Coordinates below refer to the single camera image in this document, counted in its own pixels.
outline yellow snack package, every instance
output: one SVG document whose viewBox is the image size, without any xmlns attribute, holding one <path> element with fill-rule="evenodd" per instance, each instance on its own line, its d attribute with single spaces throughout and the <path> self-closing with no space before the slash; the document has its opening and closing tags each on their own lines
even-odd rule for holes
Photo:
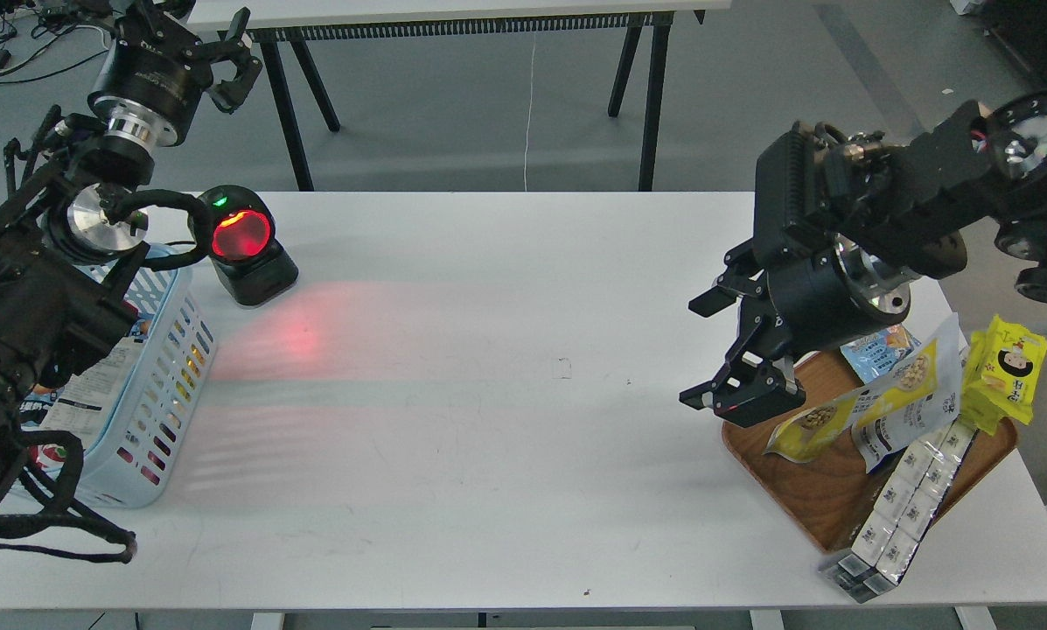
<svg viewBox="0 0 1047 630">
<path fill-rule="evenodd" d="M 867 444 L 859 446 L 860 450 L 866 448 L 875 455 L 863 451 L 867 467 L 871 469 L 884 454 L 906 446 L 922 431 L 935 428 L 935 424 L 954 422 L 954 401 L 960 387 L 960 335 L 958 319 L 952 316 L 923 346 L 895 363 L 887 375 L 779 423 L 772 431 L 764 453 L 776 453 L 795 463 L 814 462 L 844 430 L 856 427 L 855 430 L 863 430 L 863 435 L 872 430 L 874 438 L 868 440 L 866 435 L 863 440 Z M 940 374 L 950 375 L 951 372 L 954 376 L 945 379 L 950 391 L 932 402 L 933 395 L 939 393 L 936 390 Z M 946 400 L 950 403 L 944 412 L 940 404 Z M 892 444 L 899 440 L 904 442 Z"/>
<path fill-rule="evenodd" d="M 1047 339 L 997 315 L 983 334 L 971 335 L 963 375 L 962 419 L 994 435 L 1004 415 L 1032 422 L 1032 399 Z"/>
</svg>

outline white table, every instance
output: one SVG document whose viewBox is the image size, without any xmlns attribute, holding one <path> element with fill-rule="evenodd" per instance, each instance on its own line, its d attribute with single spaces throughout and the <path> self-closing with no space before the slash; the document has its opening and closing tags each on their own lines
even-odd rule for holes
<svg viewBox="0 0 1047 630">
<path fill-rule="evenodd" d="M 651 26 L 644 139 L 640 156 L 640 190 L 650 190 L 655 174 L 667 41 L 674 13 L 692 8 L 701 20 L 707 8 L 728 8 L 731 0 L 200 0 L 188 18 L 196 32 L 223 31 L 241 5 L 251 10 L 247 31 L 259 43 L 279 111 L 279 122 L 299 190 L 313 190 L 310 164 L 302 144 L 294 104 L 286 85 L 279 42 L 288 41 L 305 74 L 316 107 L 332 132 L 340 120 L 312 61 L 308 40 L 362 40 L 380 37 L 530 32 L 626 27 L 624 47 L 608 115 L 619 115 L 631 62 L 643 27 Z"/>
<path fill-rule="evenodd" d="M 265 196 L 299 284 L 246 310 L 198 268 L 222 350 L 162 497 L 106 511 L 134 563 L 0 552 L 0 609 L 856 606 L 677 401 L 732 342 L 686 303 L 752 195 Z M 938 285 L 912 311 L 928 334 Z M 867 606 L 1006 602 L 1047 602 L 1016 453 Z"/>
</svg>

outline wooden tray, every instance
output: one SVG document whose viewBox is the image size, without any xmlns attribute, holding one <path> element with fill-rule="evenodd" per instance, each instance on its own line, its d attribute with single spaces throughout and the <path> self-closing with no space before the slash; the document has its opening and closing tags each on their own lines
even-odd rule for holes
<svg viewBox="0 0 1047 630">
<path fill-rule="evenodd" d="M 859 377 L 841 355 L 819 354 L 800 364 L 796 376 L 807 391 L 805 407 L 825 403 L 855 387 Z M 803 527 L 811 541 L 823 552 L 844 546 L 848 531 L 868 514 L 870 490 L 874 476 L 866 474 L 866 463 L 853 446 L 850 431 L 844 431 L 830 450 L 808 464 L 796 464 L 770 453 L 763 454 L 772 430 L 799 409 L 778 418 L 742 428 L 723 423 L 721 437 L 736 459 L 767 490 L 780 507 Z M 1003 420 L 995 435 L 979 431 L 975 444 L 966 452 L 959 474 L 948 492 L 938 518 L 942 518 L 975 483 L 1017 447 L 1017 427 Z"/>
</svg>

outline light blue basket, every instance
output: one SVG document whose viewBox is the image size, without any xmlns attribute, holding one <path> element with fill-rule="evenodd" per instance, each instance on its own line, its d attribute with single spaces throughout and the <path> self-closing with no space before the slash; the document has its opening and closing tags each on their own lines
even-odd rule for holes
<svg viewBox="0 0 1047 630">
<path fill-rule="evenodd" d="M 152 246 L 151 256 L 175 253 Z M 84 267 L 96 280 L 108 266 Z M 216 338 L 191 294 L 193 271 L 140 269 L 127 300 L 152 316 L 142 354 L 98 438 L 84 446 L 76 499 L 140 508 L 162 494 L 216 357 Z M 16 494 L 24 494 L 15 483 Z"/>
</svg>

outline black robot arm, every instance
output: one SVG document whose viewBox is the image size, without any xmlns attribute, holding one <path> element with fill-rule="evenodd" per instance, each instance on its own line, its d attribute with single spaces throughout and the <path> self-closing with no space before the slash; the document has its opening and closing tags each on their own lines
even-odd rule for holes
<svg viewBox="0 0 1047 630">
<path fill-rule="evenodd" d="M 907 147 L 796 123 L 757 160 L 752 239 L 690 302 L 708 318 L 739 299 L 739 334 L 681 402 L 741 426 L 799 407 L 796 360 L 903 322 L 907 284 L 961 271 L 959 229 L 986 217 L 1003 252 L 1038 263 L 1017 291 L 1047 302 L 1047 91 L 968 100 Z"/>
<path fill-rule="evenodd" d="M 99 19 L 107 3 L 79 3 Z M 247 9 L 225 40 L 203 44 L 168 13 L 170 4 L 129 3 L 108 17 L 111 51 L 88 95 L 91 115 L 61 115 L 52 108 L 27 151 L 7 144 L 8 198 L 0 205 L 0 502 L 12 483 L 42 504 L 34 515 L 0 515 L 0 538 L 30 536 L 47 526 L 74 526 L 118 543 L 111 554 L 74 554 L 30 545 L 15 547 L 91 562 L 129 562 L 134 534 L 96 515 L 74 498 L 83 446 L 66 431 L 22 430 L 19 405 L 32 387 L 59 387 L 99 362 L 136 320 L 126 292 L 139 268 L 174 269 L 198 263 L 211 245 L 210 208 L 198 197 L 172 190 L 138 190 L 154 172 L 157 147 L 183 142 L 200 96 L 211 94 L 224 111 L 246 98 L 261 69 L 244 35 Z M 213 84 L 211 65 L 236 65 L 237 75 Z M 40 157 L 46 160 L 35 165 Z M 15 163 L 23 159 L 22 186 Z M 148 258 L 148 205 L 186 211 L 195 246 Z M 96 282 L 75 266 L 110 264 Z M 48 478 L 28 448 L 58 444 L 67 459 Z"/>
</svg>

